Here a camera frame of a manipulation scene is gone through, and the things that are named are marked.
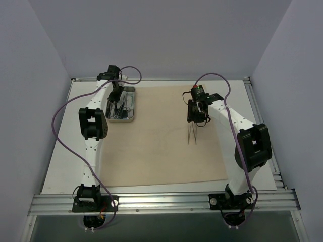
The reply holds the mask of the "long steel tweezers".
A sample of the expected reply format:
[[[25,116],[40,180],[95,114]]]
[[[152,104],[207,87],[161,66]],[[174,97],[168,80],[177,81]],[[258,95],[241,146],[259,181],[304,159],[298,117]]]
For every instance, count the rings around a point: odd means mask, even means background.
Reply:
[[[196,123],[192,124],[192,131],[193,131],[194,142],[195,142],[195,144],[197,144],[197,125],[196,125]]]

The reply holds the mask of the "stainless steel instrument tray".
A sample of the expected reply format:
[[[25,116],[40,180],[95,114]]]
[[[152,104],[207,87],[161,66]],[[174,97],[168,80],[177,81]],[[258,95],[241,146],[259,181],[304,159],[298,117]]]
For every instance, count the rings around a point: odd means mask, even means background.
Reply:
[[[110,123],[129,123],[135,116],[135,94],[133,86],[115,87],[108,95],[105,117]]]

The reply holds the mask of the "beige cloth wrap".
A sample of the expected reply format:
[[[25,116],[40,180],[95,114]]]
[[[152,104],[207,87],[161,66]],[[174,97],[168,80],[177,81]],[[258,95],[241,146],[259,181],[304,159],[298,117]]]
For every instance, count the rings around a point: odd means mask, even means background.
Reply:
[[[188,86],[136,89],[135,116],[109,123],[101,148],[100,180],[107,187],[167,185],[226,180],[214,122],[187,135]]]

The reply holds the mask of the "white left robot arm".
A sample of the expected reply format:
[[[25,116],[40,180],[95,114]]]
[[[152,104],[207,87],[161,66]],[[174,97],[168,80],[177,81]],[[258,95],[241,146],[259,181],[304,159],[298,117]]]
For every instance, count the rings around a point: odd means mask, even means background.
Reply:
[[[103,108],[108,101],[119,100],[123,88],[122,70],[109,65],[106,72],[97,75],[96,88],[89,94],[89,103],[78,111],[81,135],[85,141],[85,157],[82,159],[84,170],[77,197],[84,199],[83,204],[89,211],[97,211],[102,205],[101,182],[97,173],[100,149],[108,133]]]

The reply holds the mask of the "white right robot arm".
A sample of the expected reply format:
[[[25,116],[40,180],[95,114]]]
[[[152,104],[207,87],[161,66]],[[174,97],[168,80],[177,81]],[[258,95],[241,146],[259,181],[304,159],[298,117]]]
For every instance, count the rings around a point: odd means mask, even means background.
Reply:
[[[268,127],[256,124],[226,104],[218,94],[194,94],[188,100],[187,122],[203,126],[212,119],[226,127],[235,142],[235,171],[226,187],[224,202],[230,208],[242,203],[242,195],[255,192],[252,181],[260,169],[272,158],[272,146]]]

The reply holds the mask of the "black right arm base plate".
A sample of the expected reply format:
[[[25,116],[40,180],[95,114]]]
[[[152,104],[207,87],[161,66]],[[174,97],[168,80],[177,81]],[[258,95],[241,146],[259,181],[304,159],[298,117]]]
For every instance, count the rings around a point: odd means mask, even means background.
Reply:
[[[251,193],[230,196],[227,193],[208,194],[210,210],[242,210],[251,209],[254,199]]]

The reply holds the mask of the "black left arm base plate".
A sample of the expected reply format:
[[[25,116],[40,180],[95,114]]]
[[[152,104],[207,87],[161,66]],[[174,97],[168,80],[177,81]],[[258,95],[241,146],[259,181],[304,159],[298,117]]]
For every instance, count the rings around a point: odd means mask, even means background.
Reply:
[[[118,210],[119,196],[112,195],[112,199],[106,195],[101,195],[98,202],[93,198],[74,198],[72,212],[88,213],[88,212],[115,212]]]

